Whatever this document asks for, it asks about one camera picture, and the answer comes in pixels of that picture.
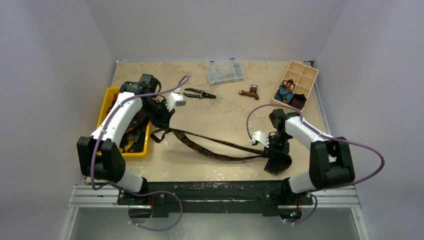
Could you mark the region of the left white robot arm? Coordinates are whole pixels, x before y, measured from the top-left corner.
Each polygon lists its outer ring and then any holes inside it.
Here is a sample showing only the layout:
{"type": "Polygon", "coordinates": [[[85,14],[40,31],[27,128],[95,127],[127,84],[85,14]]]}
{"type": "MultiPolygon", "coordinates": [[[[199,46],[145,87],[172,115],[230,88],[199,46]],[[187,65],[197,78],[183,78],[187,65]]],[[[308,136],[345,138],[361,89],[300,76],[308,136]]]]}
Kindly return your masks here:
{"type": "Polygon", "coordinates": [[[168,128],[175,107],[186,102],[179,88],[168,90],[168,97],[155,100],[161,84],[150,74],[142,74],[138,82],[126,81],[119,88],[117,99],[100,126],[90,136],[77,141],[81,173],[91,180],[104,180],[108,184],[130,192],[129,197],[138,205],[149,199],[147,180],[126,167],[119,145],[127,128],[139,111],[157,128],[168,128]]]}

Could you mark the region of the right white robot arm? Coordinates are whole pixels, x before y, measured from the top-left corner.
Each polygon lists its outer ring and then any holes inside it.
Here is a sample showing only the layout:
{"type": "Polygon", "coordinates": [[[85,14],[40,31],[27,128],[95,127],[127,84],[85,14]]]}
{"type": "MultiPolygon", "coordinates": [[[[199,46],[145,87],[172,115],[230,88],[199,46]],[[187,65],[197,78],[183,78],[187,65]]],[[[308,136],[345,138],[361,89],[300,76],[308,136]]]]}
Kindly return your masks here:
{"type": "Polygon", "coordinates": [[[290,156],[291,139],[298,140],[309,150],[308,171],[284,180],[280,196],[288,204],[300,198],[301,193],[338,187],[352,183],[355,170],[349,144],[345,138],[326,136],[299,113],[286,113],[282,109],[269,114],[275,133],[268,138],[264,155],[268,159],[264,170],[270,174],[281,174],[292,164],[290,156]]]}

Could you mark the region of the wooden compartment tray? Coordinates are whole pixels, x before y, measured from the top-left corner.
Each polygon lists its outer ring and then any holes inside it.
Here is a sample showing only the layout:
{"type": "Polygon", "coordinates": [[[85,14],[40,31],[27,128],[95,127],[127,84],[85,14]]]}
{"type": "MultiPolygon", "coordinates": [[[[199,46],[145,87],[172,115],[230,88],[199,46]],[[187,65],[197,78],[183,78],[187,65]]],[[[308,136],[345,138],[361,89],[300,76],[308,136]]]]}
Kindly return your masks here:
{"type": "Polygon", "coordinates": [[[284,104],[283,102],[279,102],[273,99],[280,85],[284,85],[293,94],[304,94],[307,98],[305,103],[306,105],[310,98],[318,74],[318,69],[304,64],[303,62],[292,60],[285,70],[280,83],[277,85],[275,93],[272,95],[271,103],[284,104]]]}

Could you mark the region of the yellow plastic bin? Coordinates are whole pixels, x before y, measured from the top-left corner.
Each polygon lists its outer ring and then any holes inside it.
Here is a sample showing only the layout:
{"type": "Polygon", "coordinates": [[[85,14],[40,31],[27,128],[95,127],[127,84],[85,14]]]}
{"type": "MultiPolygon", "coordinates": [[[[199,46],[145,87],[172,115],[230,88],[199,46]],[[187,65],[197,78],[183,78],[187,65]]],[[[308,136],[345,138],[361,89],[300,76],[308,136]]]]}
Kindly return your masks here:
{"type": "MultiPolygon", "coordinates": [[[[108,87],[105,91],[102,105],[100,108],[100,114],[97,120],[97,127],[100,127],[102,125],[102,122],[106,119],[106,111],[108,107],[110,106],[112,102],[112,98],[114,94],[119,94],[120,88],[119,87],[108,87]]],[[[149,147],[149,133],[151,131],[151,122],[149,121],[147,128],[146,128],[146,137],[145,137],[145,143],[144,143],[144,150],[141,153],[122,153],[122,156],[125,158],[143,158],[148,153],[148,147],[149,147]]]]}

